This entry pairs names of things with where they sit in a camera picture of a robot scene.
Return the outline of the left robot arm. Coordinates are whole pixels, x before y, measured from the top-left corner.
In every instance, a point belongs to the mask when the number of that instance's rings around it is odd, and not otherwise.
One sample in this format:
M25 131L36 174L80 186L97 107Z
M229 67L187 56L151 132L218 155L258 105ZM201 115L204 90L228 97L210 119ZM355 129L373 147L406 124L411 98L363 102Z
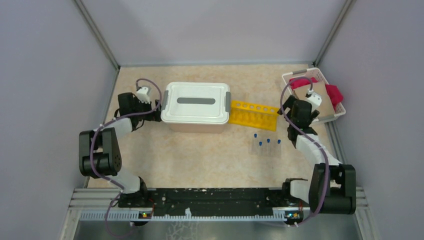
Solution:
M80 173L85 177L103 179L119 189L138 207L149 203L150 193L144 180L123 166L119 138L141 128L146 121L160 120L161 100L140 100L135 94L118 95L118 109L113 119L94 130L82 131L79 136Z

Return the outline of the white bin lid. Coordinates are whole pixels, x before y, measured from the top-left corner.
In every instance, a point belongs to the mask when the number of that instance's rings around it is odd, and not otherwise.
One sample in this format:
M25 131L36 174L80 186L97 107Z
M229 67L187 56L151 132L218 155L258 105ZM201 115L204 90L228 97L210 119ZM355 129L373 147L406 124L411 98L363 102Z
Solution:
M216 82L171 82L166 86L161 119L167 124L224 125L229 121L230 86Z

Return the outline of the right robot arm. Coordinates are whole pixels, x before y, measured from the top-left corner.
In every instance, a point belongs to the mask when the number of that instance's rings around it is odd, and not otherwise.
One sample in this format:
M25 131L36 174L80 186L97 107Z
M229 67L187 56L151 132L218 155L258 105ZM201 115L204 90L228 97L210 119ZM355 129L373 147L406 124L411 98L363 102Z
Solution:
M311 103L290 95L281 102L277 113L288 122L287 138L313 165L309 183L302 178L289 179L289 187L281 193L283 203L295 206L303 200L309 204L313 215L354 214L357 208L356 170L333 157L321 143L311 127L318 110L313 110Z

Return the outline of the pink plastic bin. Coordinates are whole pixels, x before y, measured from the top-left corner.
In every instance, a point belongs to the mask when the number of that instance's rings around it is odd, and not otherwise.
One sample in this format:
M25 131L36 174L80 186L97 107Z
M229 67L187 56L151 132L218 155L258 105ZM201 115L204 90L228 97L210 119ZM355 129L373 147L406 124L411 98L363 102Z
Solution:
M214 133L224 131L230 118L228 90L165 91L161 120L175 132Z

